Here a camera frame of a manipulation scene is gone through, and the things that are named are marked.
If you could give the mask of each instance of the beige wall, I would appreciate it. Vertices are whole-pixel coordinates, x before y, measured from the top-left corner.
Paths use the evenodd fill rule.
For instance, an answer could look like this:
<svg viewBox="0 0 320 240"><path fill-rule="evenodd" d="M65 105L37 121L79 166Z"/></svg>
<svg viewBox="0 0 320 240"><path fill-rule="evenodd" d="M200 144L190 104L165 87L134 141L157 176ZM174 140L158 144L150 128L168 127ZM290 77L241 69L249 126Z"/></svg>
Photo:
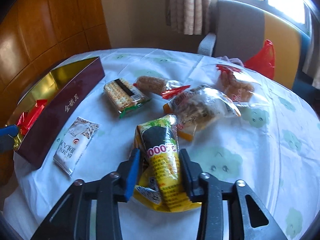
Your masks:
<svg viewBox="0 0 320 240"><path fill-rule="evenodd" d="M203 36L178 34L165 22L165 0L101 0L113 48L153 47L196 53Z"/></svg>

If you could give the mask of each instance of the white tablecloth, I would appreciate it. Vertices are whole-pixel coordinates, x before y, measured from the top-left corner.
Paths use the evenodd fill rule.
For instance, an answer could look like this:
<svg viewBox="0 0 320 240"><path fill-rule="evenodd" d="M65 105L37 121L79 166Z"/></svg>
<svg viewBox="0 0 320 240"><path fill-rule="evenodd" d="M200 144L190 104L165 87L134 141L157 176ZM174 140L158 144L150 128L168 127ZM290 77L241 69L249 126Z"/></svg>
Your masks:
<svg viewBox="0 0 320 240"><path fill-rule="evenodd" d="M103 95L106 82L118 77L134 82L148 74L198 85L210 81L205 75L208 65L226 64L183 52L112 49L75 55L62 65L94 56L100 56L106 76L73 112L42 167L33 171L19 155L14 156L17 179L38 224L75 179L101 179L127 159L136 125L163 116L165 101L150 94L153 100L119 119ZM218 120L198 132L192 143L179 140L180 147L187 148L191 159L218 179L244 179L288 239L298 239L319 210L320 123L312 108L290 90L256 72L248 73L262 84L270 106L244 109L240 118ZM101 127L70 179L52 158L58 138L78 116ZM119 213L124 240L163 239L164 235L167 240L196 239L200 209L160 213L129 201L119 204Z"/></svg>

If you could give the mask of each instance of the window frame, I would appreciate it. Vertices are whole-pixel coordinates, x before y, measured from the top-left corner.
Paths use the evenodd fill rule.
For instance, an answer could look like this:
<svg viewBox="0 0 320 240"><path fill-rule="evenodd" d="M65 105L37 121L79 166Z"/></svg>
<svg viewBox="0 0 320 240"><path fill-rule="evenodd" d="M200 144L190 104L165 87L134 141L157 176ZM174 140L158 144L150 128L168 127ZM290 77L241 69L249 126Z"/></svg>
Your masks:
<svg viewBox="0 0 320 240"><path fill-rule="evenodd" d="M271 13L271 14L274 14L274 15L280 17L281 19L286 20L289 23L293 24L298 29L303 31L305 34L310 36L309 35L309 32L310 32L310 10L306 6L305 3L304 3L305 23L302 24L302 23L298 23L298 22L294 21L291 17L287 16L284 12L282 12L282 11L278 10L277 8L269 5L268 4L268 0L234 0L234 1L247 3L247 4L253 5L255 7L258 7L260 9L262 9L262 10L265 10L265 11Z"/></svg>

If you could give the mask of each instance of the chair backrest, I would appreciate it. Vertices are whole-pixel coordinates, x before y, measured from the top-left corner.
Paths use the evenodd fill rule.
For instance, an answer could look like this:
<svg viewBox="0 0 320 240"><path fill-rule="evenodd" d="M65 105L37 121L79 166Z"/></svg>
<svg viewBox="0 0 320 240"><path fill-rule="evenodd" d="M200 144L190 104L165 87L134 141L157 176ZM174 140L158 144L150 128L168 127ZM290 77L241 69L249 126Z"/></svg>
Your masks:
<svg viewBox="0 0 320 240"><path fill-rule="evenodd" d="M237 57L242 61L254 56L265 40L271 40L276 53L274 80L289 89L310 44L310 38L291 23L232 0L217 1L216 35L214 57Z"/></svg>

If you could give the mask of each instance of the metal screw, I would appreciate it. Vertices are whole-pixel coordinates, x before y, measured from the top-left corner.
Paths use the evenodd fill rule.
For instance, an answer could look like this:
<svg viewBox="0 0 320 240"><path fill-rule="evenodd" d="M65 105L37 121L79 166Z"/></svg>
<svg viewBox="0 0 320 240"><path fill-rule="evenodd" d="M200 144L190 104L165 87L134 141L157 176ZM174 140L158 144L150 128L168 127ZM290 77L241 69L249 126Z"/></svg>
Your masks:
<svg viewBox="0 0 320 240"><path fill-rule="evenodd" d="M246 182L242 179L237 180L236 183L239 187L244 187L246 185Z"/></svg>
<svg viewBox="0 0 320 240"><path fill-rule="evenodd" d="M76 186L81 186L82 184L84 184L84 180L83 179L76 179L73 182L73 185L76 185Z"/></svg>
<svg viewBox="0 0 320 240"><path fill-rule="evenodd" d="M208 179L208 178L210 178L210 174L209 173L207 173L207 172L202 172L202 173L200 173L200 177L202 178L202 179Z"/></svg>
<svg viewBox="0 0 320 240"><path fill-rule="evenodd" d="M114 172L110 173L110 174L109 174L109 176L110 176L110 177L112 177L112 178L114 178L114 179L116 179L116 178L119 178L119 177L120 177L119 173L118 173L118 172L116 172L116 171L114 171Z"/></svg>

